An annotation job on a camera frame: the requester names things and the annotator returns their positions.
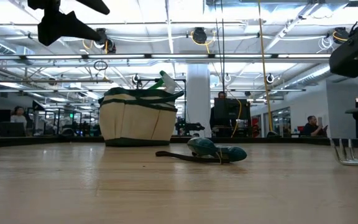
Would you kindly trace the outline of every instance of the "woman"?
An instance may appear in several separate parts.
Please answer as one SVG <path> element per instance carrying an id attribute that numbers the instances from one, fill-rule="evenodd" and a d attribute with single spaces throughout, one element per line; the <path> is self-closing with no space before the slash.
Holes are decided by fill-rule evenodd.
<path id="1" fill-rule="evenodd" d="M 13 115 L 11 116 L 12 123 L 23 123 L 24 129 L 27 127 L 27 120 L 24 116 L 24 108 L 21 106 L 16 106 Z"/>

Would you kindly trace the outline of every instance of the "wood grain surface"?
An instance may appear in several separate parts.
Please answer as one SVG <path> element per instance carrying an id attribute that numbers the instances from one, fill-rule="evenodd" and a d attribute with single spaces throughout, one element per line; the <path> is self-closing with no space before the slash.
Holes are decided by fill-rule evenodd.
<path id="1" fill-rule="evenodd" d="M 0 148 L 0 223 L 358 223 L 358 167 L 330 147 L 240 146 L 223 166 L 154 156 L 185 144 Z"/>

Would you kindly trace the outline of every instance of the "man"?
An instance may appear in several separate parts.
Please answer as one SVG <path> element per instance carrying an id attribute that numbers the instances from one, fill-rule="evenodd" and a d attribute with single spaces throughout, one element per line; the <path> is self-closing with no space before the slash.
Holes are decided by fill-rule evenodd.
<path id="1" fill-rule="evenodd" d="M 305 127 L 303 127 L 303 132 L 301 135 L 326 137 L 327 136 L 327 132 L 326 132 L 327 128 L 328 128 L 328 126 L 325 126 L 324 128 L 323 128 L 323 125 L 318 126 L 316 117 L 309 116 L 308 123 L 305 124 Z"/>
<path id="2" fill-rule="evenodd" d="M 226 94 L 223 91 L 218 93 L 218 98 L 225 99 Z M 236 126 L 235 119 L 215 119 L 215 107 L 211 108 L 211 117 L 209 118 L 211 130 L 216 133 L 216 137 L 230 137 L 232 129 Z"/>

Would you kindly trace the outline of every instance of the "white column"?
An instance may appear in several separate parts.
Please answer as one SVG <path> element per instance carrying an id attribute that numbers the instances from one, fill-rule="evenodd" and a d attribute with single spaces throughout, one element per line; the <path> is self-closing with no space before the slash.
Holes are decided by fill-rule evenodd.
<path id="1" fill-rule="evenodd" d="M 208 64 L 187 65 L 187 106 L 186 122 L 199 122 L 205 131 L 195 131 L 200 137 L 211 137 L 209 116 L 211 113 L 211 94 L 209 87 Z"/>

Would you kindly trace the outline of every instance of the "metal rail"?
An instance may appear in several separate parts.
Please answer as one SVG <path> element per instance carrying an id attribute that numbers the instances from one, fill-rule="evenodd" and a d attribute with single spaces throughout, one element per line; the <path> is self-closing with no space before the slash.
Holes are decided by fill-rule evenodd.
<path id="1" fill-rule="evenodd" d="M 343 146 L 342 139 L 339 140 L 339 150 L 342 152 L 343 159 L 340 157 L 338 149 L 332 139 L 329 139 L 331 143 L 331 148 L 334 151 L 335 160 L 338 163 L 345 165 L 345 166 L 358 166 L 358 159 L 356 158 L 356 153 L 353 148 L 352 140 L 348 140 L 349 144 L 349 156 L 347 155 L 346 148 Z"/>

